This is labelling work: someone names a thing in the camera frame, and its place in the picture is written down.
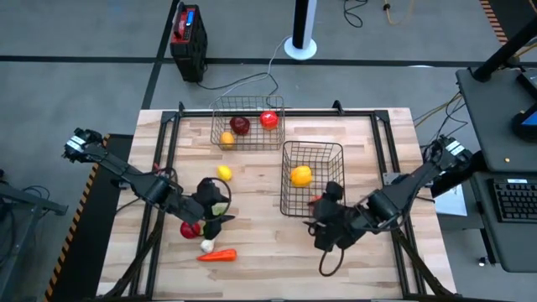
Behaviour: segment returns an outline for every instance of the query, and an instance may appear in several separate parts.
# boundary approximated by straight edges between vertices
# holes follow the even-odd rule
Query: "wooden table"
[[[394,108],[388,111],[401,170],[411,172],[420,166],[421,157],[410,110]],[[142,171],[151,170],[160,116],[161,111],[147,110],[141,111],[138,118],[129,163]],[[348,205],[381,187],[368,117],[287,117],[285,132],[286,140],[343,145]],[[381,133],[388,161],[382,128]],[[317,269],[322,251],[314,248],[314,238],[308,235],[303,219],[283,216],[279,211],[282,150],[221,151],[211,145],[210,134],[210,118],[181,119],[174,167],[180,185],[188,194],[203,177],[216,176],[217,165],[226,164],[232,169],[230,213],[237,218],[224,224],[215,250],[235,248],[238,259],[234,263],[196,261],[201,255],[201,239],[184,239],[180,235],[181,221],[166,216],[154,299],[401,297],[394,248],[388,233],[368,233],[346,250],[343,265],[334,276],[321,277]],[[430,196],[428,190],[422,190],[420,195]],[[119,205],[134,198],[132,192],[124,192]],[[139,202],[117,215],[98,294],[107,292],[133,260],[142,213],[143,202]],[[421,257],[444,286],[455,291],[434,205],[416,200],[411,217]],[[325,270],[331,270],[338,258],[336,250],[327,257]],[[145,285],[147,263],[149,257],[143,268],[140,290]],[[405,265],[410,288],[415,292],[408,258],[405,258]]]

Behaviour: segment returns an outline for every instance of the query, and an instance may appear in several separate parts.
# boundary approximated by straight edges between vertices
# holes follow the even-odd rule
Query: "yellow black tape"
[[[481,3],[481,6],[483,7],[483,10],[485,11],[485,14],[487,15],[488,22],[490,22],[490,25],[493,27],[494,34],[496,34],[496,38],[498,38],[498,41],[500,41],[501,45],[504,45],[507,43],[508,39],[505,35],[502,25],[500,25],[500,22],[498,21],[498,18],[496,18],[496,13],[493,11],[493,7],[490,6],[490,2],[488,0],[479,0]]]
[[[102,144],[105,147],[107,146],[107,141],[109,138],[110,138],[110,135],[107,135],[102,141]],[[81,219],[82,212],[84,211],[84,205],[86,204],[87,198],[90,194],[91,186],[93,185],[93,180],[95,179],[95,175],[97,173],[98,168],[99,168],[99,164],[94,164],[91,167],[90,176],[88,177],[88,180],[86,182],[86,187],[84,188],[84,192],[82,193],[82,197],[78,203],[78,207],[76,208],[75,215],[73,216],[73,221],[70,224],[69,231],[67,232],[67,236],[65,237],[64,243],[61,246],[60,256],[58,257],[58,261],[56,265],[54,266],[54,270],[52,271],[52,276],[50,277],[50,280],[49,280],[49,286],[44,292],[44,302],[49,302],[52,300],[54,286],[56,285],[56,282],[58,282],[58,278],[60,277],[61,267],[65,262],[67,253],[69,252],[70,244],[73,242],[73,239],[75,238],[78,221],[80,221]]]

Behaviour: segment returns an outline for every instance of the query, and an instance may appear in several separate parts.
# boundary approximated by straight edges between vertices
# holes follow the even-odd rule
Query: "orange carrot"
[[[207,255],[202,255],[198,257],[198,261],[235,261],[237,259],[237,251],[230,248],[220,252],[208,253]]]

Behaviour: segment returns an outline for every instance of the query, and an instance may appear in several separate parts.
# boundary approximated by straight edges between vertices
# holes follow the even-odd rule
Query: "battery pack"
[[[169,52],[179,68],[183,81],[203,80],[207,53],[207,32],[197,5],[177,5]]]

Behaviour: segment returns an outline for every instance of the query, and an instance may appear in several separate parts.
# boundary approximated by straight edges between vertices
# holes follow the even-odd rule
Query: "wire basket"
[[[222,150],[279,150],[285,140],[284,99],[281,96],[221,96],[211,104],[211,143]],[[278,115],[278,126],[265,130],[260,122],[261,113],[272,111]],[[232,131],[233,117],[245,117],[250,122],[246,135]],[[233,144],[221,143],[221,136],[229,132]]]
[[[291,183],[291,171],[301,165],[310,167],[312,181],[304,188],[297,188]],[[335,181],[345,187],[343,147],[339,143],[298,141],[284,143],[282,190],[279,203],[282,214],[311,217],[308,203],[315,200],[315,196],[322,195],[328,181]],[[338,202],[345,205],[345,195]]]

